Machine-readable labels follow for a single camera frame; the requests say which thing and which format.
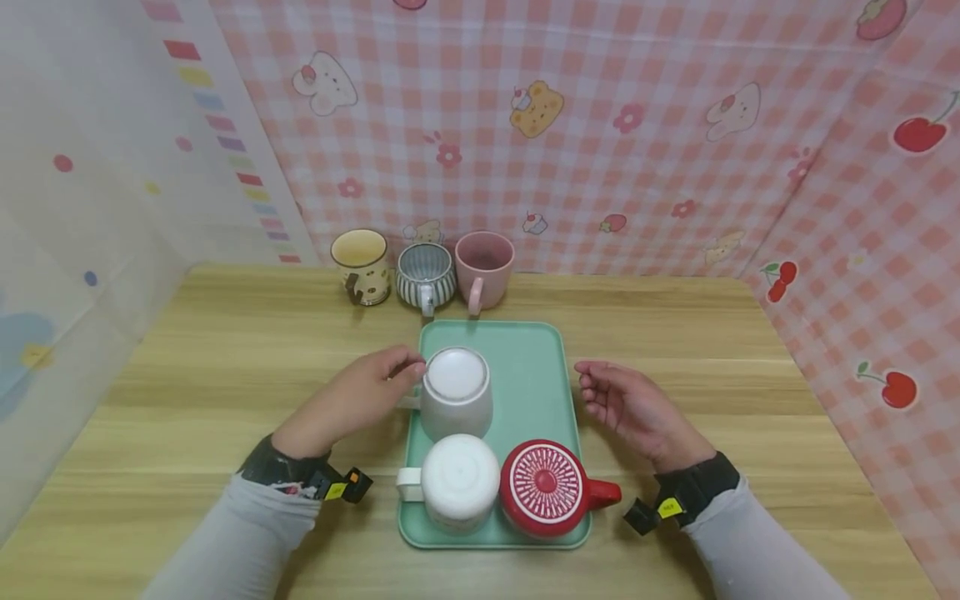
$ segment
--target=striped mug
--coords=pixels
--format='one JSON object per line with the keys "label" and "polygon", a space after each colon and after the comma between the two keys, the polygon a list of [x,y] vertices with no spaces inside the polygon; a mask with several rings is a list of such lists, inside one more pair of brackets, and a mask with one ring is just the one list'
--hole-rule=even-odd
{"label": "striped mug", "polygon": [[457,291],[450,252],[440,244],[408,246],[396,262],[396,291],[424,317],[433,317],[433,309],[449,302]]}

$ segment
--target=mint green tray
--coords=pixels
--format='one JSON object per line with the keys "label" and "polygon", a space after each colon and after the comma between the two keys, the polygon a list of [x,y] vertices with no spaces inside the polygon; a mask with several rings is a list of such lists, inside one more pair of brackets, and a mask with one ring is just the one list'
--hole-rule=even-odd
{"label": "mint green tray", "polygon": [[[564,340],[554,326],[525,321],[434,321],[420,332],[420,352],[429,358],[448,346],[466,346],[480,352],[490,365],[493,385],[493,423],[484,441],[501,465],[518,444],[545,438],[559,442],[579,458],[580,435],[566,372]],[[413,411],[407,436],[406,467],[419,467],[433,442]],[[590,514],[559,538],[533,540],[507,520],[499,508],[487,523],[469,536],[451,536],[437,529],[419,502],[400,502],[400,534],[423,549],[536,548],[568,550],[587,540]]]}

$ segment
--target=hand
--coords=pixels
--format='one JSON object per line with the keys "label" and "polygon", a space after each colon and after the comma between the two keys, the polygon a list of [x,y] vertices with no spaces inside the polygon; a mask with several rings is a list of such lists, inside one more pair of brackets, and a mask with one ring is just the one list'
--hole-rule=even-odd
{"label": "hand", "polygon": [[603,361],[581,361],[573,368],[580,373],[587,412],[649,460],[655,472],[692,467],[716,455],[710,442],[643,373]]}
{"label": "hand", "polygon": [[406,346],[361,356],[277,428],[274,448],[291,458],[323,456],[346,436],[386,417],[425,371],[423,357]]}

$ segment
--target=cup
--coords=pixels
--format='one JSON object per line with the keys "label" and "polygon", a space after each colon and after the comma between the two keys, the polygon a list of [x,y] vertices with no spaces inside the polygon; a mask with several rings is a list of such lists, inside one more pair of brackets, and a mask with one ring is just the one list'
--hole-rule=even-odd
{"label": "cup", "polygon": [[387,238],[372,229],[352,229],[333,240],[330,256],[353,304],[373,306],[390,295]]}
{"label": "cup", "polygon": [[507,291],[514,269],[514,245],[492,231],[473,231],[460,238],[454,249],[460,293],[474,317],[495,306]]}
{"label": "cup", "polygon": [[447,436],[433,445],[421,468],[402,468],[396,489],[403,502],[423,502],[438,527],[466,535],[483,526],[496,502],[500,465],[483,440]]}
{"label": "cup", "polygon": [[420,395],[398,406],[420,410],[420,425],[434,442],[455,433],[482,438],[493,421],[490,367],[476,350],[444,348],[427,361]]}
{"label": "cup", "polygon": [[434,308],[449,302],[456,289],[453,258],[440,244],[414,244],[400,253],[396,292],[406,303],[418,306],[424,317],[433,317]]}
{"label": "cup", "polygon": [[514,526],[536,539],[572,531],[587,511],[620,501],[620,486],[587,479],[573,452],[550,440],[530,440],[507,455],[500,470],[500,504]]}

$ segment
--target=pink mug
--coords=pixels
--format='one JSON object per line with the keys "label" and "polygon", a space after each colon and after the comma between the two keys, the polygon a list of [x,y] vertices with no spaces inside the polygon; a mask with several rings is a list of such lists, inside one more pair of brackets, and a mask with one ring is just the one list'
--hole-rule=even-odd
{"label": "pink mug", "polygon": [[470,314],[495,306],[507,291],[514,269],[514,245],[492,231],[473,231],[460,238],[454,249],[457,279]]}

